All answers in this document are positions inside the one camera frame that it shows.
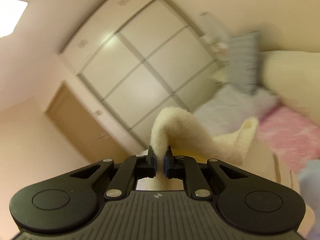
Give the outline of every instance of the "cabinet handle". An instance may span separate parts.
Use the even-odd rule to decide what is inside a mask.
[[[110,138],[110,136],[105,132],[105,133],[100,134],[100,136],[98,137],[98,139],[101,139],[101,138],[108,139],[108,138]]]

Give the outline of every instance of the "ridged grip surface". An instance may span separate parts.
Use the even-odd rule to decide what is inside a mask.
[[[105,204],[95,220],[60,236],[20,233],[16,240],[302,240],[296,232],[257,236],[228,225],[207,201],[185,191],[132,191]]]

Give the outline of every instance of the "cream knit fabric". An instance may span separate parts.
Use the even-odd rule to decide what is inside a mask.
[[[191,113],[175,107],[162,109],[151,130],[151,146],[157,158],[157,173],[149,190],[170,190],[170,180],[164,175],[167,147],[193,152],[204,158],[217,158],[241,165],[254,138],[258,120],[248,118],[241,128],[231,134],[212,138]]]

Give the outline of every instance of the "beige wall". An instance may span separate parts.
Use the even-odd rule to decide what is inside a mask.
[[[261,50],[320,52],[320,0],[171,0],[199,26],[209,11],[233,33],[260,30]]]
[[[88,164],[27,100],[0,112],[0,239],[13,238],[18,228],[9,201],[19,189]]]
[[[44,63],[47,72],[42,74],[42,81],[35,93],[35,98],[42,111],[45,111],[55,92],[62,81],[66,81],[67,86],[77,97],[80,103],[87,109],[96,121],[132,155],[144,150],[143,146],[134,139],[131,134],[111,115],[102,103],[88,90],[88,88],[76,77],[61,61],[58,55],[50,58]],[[96,111],[101,111],[101,115],[96,116]]]

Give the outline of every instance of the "wooden door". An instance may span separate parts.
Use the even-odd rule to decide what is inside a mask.
[[[129,154],[87,112],[63,84],[47,115],[90,162],[110,158],[122,162]]]

